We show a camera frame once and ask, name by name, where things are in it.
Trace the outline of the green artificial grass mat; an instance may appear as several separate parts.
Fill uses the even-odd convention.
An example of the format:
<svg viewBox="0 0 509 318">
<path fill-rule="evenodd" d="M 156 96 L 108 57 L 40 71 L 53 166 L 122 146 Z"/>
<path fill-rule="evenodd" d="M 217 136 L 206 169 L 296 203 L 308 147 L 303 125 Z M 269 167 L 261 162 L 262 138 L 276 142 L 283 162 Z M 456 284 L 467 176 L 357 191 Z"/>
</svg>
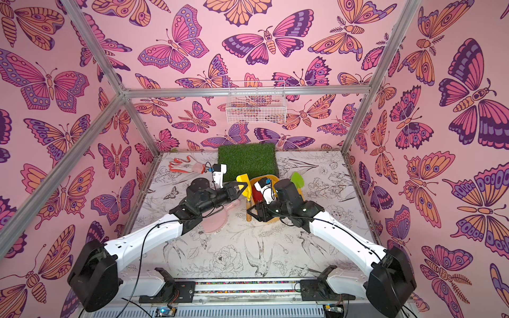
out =
<svg viewBox="0 0 509 318">
<path fill-rule="evenodd" d="M 236 177 L 243 174 L 250 179 L 269 174 L 279 177 L 276 148 L 271 143 L 220 146 L 218 163 L 227 167 L 225 182 L 236 181 Z"/>
</svg>

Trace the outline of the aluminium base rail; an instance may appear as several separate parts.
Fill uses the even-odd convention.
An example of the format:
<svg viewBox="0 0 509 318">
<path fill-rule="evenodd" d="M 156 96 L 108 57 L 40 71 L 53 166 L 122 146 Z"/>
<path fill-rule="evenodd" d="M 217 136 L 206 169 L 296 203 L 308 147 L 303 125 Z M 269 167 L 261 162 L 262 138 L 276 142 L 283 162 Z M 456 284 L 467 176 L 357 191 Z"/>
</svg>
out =
<svg viewBox="0 0 509 318">
<path fill-rule="evenodd" d="M 77 317 L 382 317 L 368 301 L 337 294 L 317 278 L 178 280 L 167 300 L 122 295 Z"/>
</svg>

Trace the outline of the green shovel yellow handle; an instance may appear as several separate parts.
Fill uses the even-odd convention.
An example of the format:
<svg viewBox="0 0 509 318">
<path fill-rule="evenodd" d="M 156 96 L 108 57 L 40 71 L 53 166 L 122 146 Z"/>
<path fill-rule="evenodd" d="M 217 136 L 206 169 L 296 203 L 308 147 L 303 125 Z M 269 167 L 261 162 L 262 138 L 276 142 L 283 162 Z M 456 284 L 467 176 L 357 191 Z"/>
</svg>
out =
<svg viewBox="0 0 509 318">
<path fill-rule="evenodd" d="M 304 178 L 298 172 L 292 173 L 290 181 L 296 186 L 297 189 L 302 189 L 305 186 Z"/>
</svg>

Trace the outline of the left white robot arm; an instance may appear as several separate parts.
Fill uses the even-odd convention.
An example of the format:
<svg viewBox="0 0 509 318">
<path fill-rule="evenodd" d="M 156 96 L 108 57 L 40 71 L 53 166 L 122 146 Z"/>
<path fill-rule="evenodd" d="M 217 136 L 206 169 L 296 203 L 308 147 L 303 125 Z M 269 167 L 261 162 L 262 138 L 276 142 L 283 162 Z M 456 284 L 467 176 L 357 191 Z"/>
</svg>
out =
<svg viewBox="0 0 509 318">
<path fill-rule="evenodd" d="M 249 182 L 228 182 L 213 189 L 206 178 L 196 178 L 186 197 L 159 220 L 126 236 L 100 242 L 93 239 L 82 248 L 67 278 L 84 311 L 91 313 L 108 305 L 117 295 L 119 273 L 143 254 L 190 232 L 220 207 L 238 200 Z"/>
</svg>

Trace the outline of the red white gardening glove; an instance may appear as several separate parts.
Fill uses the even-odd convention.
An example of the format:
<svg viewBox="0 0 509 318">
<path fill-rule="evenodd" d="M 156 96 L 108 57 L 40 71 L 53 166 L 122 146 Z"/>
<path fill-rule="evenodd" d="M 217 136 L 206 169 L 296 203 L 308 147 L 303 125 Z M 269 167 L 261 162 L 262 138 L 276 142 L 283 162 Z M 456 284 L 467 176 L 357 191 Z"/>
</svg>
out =
<svg viewBox="0 0 509 318">
<path fill-rule="evenodd" d="M 210 162 L 200 162 L 190 155 L 174 158 L 168 164 L 169 171 L 183 174 L 205 174 L 211 167 Z"/>
</svg>

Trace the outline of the yellow plastic storage box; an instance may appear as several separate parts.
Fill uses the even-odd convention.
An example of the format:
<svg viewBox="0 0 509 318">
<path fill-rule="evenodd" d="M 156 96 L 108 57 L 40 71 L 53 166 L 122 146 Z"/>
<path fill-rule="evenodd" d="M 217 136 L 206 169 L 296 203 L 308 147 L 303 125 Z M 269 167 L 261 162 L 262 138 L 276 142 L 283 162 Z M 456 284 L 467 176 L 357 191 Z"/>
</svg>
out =
<svg viewBox="0 0 509 318">
<path fill-rule="evenodd" d="M 304 204 L 299 189 L 290 179 L 263 176 L 251 182 L 251 196 L 247 203 L 247 219 L 270 223 L 292 215 Z"/>
</svg>

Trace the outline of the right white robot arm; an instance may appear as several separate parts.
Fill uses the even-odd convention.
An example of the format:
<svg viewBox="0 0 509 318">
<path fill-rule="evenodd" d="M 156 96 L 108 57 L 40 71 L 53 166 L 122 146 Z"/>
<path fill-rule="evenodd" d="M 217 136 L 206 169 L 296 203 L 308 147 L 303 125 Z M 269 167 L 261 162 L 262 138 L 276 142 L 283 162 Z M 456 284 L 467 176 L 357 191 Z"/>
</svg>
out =
<svg viewBox="0 0 509 318">
<path fill-rule="evenodd" d="M 358 235 L 321 205 L 305 200 L 289 179 L 272 184 L 262 178 L 253 188 L 262 197 L 254 207 L 254 219 L 287 219 L 337 249 L 362 272 L 362 277 L 350 278 L 336 267 L 324 270 L 318 280 L 331 292 L 368 299 L 385 317 L 397 317 L 403 312 L 417 284 L 410 261 L 401 249 L 386 248 Z"/>
</svg>

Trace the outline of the pink plastic dustpan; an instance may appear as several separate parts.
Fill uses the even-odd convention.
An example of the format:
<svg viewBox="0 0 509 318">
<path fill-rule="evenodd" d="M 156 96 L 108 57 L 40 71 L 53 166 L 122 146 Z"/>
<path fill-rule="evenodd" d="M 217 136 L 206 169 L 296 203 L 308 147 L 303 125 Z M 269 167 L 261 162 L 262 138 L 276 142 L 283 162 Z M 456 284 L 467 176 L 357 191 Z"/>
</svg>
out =
<svg viewBox="0 0 509 318">
<path fill-rule="evenodd" d="M 210 217 L 205 218 L 201 222 L 201 226 L 206 234 L 216 233 L 221 230 L 227 223 L 229 211 L 235 209 L 240 201 L 234 201 L 214 211 Z"/>
</svg>

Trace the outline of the red shovel wooden handle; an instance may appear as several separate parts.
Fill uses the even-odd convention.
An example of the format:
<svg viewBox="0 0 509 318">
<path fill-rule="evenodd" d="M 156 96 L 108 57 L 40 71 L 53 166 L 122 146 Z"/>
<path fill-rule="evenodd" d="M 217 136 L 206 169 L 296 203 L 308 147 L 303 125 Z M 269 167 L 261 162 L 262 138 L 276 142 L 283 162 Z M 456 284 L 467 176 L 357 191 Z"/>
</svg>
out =
<svg viewBox="0 0 509 318">
<path fill-rule="evenodd" d="M 253 196 L 253 202 L 255 204 L 261 203 L 264 201 L 264 197 L 262 195 L 262 192 L 259 191 L 257 188 L 252 189 L 252 196 Z"/>
</svg>

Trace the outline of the yellow shovel wooden handle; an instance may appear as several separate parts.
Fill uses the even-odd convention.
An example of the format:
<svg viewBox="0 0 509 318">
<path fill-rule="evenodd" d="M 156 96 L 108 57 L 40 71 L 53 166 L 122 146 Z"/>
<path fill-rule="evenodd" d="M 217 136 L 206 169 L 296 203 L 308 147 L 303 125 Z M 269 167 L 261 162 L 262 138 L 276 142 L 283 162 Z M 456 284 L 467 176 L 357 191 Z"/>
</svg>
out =
<svg viewBox="0 0 509 318">
<path fill-rule="evenodd" d="M 246 207 L 250 208 L 252 200 L 252 186 L 248 174 L 241 174 L 236 177 L 236 181 L 239 182 L 239 189 L 242 190 L 242 195 L 246 198 Z"/>
</svg>

